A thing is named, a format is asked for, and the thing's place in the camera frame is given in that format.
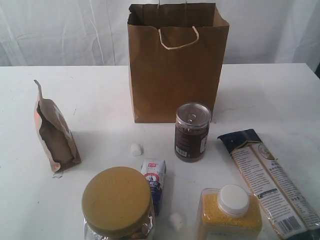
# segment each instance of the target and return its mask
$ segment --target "food can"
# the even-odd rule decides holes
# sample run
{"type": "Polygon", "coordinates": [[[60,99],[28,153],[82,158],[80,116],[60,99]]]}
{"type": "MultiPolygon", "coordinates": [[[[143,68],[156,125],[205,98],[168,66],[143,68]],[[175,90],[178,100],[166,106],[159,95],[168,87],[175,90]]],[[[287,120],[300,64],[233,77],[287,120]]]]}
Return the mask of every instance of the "food can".
{"type": "Polygon", "coordinates": [[[200,160],[206,150],[211,112],[197,102],[189,102],[176,112],[174,151],[185,162],[200,160]]]}

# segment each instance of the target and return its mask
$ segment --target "white marshmallow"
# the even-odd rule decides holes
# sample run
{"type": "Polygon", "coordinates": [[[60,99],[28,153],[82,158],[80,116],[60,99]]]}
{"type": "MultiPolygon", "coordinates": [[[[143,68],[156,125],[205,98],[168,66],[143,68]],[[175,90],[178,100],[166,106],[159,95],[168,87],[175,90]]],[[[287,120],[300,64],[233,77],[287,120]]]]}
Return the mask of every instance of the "white marshmallow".
{"type": "Polygon", "coordinates": [[[179,231],[184,225],[184,220],[182,219],[180,214],[177,212],[175,212],[170,216],[169,221],[170,221],[171,227],[176,231],[179,231]]]}
{"type": "Polygon", "coordinates": [[[134,143],[131,145],[132,156],[140,156],[142,154],[142,148],[139,144],[134,143]]]}

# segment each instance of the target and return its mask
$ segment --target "white backdrop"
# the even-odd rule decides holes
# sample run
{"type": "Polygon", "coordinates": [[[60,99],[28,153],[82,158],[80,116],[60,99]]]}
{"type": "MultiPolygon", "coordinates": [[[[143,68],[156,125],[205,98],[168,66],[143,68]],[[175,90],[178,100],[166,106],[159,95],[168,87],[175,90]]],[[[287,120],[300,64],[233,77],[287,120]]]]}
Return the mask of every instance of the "white backdrop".
{"type": "MultiPolygon", "coordinates": [[[[215,2],[230,23],[224,63],[307,63],[316,70],[320,0],[215,2]]],[[[127,65],[131,3],[158,1],[0,0],[0,66],[127,65]]]]}

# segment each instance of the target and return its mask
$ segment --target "paper bag handle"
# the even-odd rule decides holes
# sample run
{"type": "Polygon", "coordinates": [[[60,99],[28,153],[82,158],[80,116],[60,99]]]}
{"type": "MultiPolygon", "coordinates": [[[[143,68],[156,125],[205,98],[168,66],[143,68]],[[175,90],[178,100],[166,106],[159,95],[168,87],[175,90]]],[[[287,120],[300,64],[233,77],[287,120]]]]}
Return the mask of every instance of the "paper bag handle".
{"type": "Polygon", "coordinates": [[[193,29],[193,31],[195,32],[196,40],[194,40],[194,41],[192,41],[192,42],[189,42],[189,43],[187,43],[187,44],[184,44],[184,45],[169,47],[169,46],[166,46],[166,45],[164,44],[164,42],[162,41],[161,29],[159,28],[159,29],[158,29],[158,32],[159,32],[159,36],[160,36],[160,43],[161,43],[161,45],[162,45],[165,49],[167,49],[167,50],[177,50],[177,49],[182,49],[182,48],[188,47],[188,46],[190,46],[190,45],[193,45],[193,44],[195,44],[196,42],[199,41],[199,33],[198,33],[198,31],[197,31],[197,29],[196,29],[195,26],[192,26],[192,29],[193,29]]]}

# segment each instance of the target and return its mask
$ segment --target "white table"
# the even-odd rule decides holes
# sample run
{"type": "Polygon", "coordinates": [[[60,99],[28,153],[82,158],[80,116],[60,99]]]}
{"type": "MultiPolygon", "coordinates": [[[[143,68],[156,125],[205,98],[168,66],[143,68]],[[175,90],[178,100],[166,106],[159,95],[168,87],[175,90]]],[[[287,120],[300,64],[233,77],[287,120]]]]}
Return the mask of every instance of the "white table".
{"type": "MultiPolygon", "coordinates": [[[[174,153],[174,124],[135,124],[126,66],[0,67],[0,239],[83,239],[82,193],[100,171],[166,160],[163,208],[154,240],[192,240],[201,190],[249,190],[217,136],[253,128],[320,214],[320,80],[305,64],[222,68],[205,157],[174,153]],[[73,132],[82,163],[52,178],[34,124],[37,79],[73,132]],[[140,143],[144,155],[130,155],[140,143]],[[184,233],[168,223],[178,212],[184,233]]],[[[277,236],[263,216],[259,239],[277,236]]]]}

